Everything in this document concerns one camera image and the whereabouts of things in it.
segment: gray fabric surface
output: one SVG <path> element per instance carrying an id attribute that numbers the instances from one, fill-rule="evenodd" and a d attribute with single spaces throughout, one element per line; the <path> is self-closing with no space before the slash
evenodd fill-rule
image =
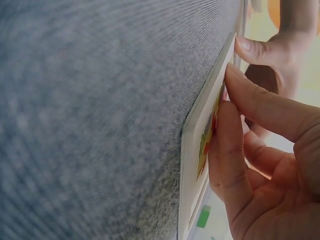
<path id="1" fill-rule="evenodd" d="M 1 240 L 175 240 L 184 120 L 238 0 L 1 0 Z"/>

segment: green object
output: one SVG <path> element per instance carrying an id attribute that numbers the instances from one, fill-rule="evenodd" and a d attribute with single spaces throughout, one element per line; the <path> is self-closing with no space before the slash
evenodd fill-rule
<path id="1" fill-rule="evenodd" d="M 198 219 L 198 222 L 196 223 L 196 226 L 198 228 L 204 229 L 206 227 L 210 211 L 211 211 L 211 206 L 208 206 L 208 205 L 203 206 L 201 213 L 200 213 L 200 216 L 199 216 L 199 219 Z"/>

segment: skin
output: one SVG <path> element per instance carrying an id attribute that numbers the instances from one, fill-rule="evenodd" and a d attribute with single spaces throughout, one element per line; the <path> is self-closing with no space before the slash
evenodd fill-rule
<path id="1" fill-rule="evenodd" d="M 237 36 L 235 51 L 250 65 L 245 75 L 255 84 L 283 97 L 293 98 L 302 61 L 316 37 L 319 0 L 281 0 L 280 29 L 267 42 Z M 266 131 L 245 120 L 264 137 Z"/>
<path id="2" fill-rule="evenodd" d="M 234 240 L 320 239 L 320 108 L 269 92 L 232 65 L 225 84 L 231 101 L 219 106 L 209 179 Z M 241 113 L 292 141 L 294 154 L 244 135 Z"/>

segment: fingernail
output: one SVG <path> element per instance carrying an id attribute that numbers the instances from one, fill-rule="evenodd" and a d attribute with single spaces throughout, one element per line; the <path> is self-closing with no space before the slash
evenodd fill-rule
<path id="1" fill-rule="evenodd" d="M 245 116 L 244 115 L 241 115 L 241 123 L 242 123 L 243 135 L 246 135 L 248 132 L 250 132 L 250 128 L 248 127 L 248 125 L 245 122 Z"/>
<path id="2" fill-rule="evenodd" d="M 237 76 L 241 76 L 241 77 L 247 78 L 246 75 L 245 75 L 242 71 L 240 71 L 240 69 L 237 68 L 237 67 L 236 67 L 235 65 L 233 65 L 232 63 L 229 63 L 229 62 L 228 62 L 227 66 L 228 66 L 228 69 L 229 69 L 233 74 L 235 74 L 235 75 L 237 75 Z"/>
<path id="3" fill-rule="evenodd" d="M 236 42 L 238 45 L 246 52 L 250 51 L 251 44 L 249 40 L 247 40 L 245 37 L 242 36 L 236 36 Z"/>

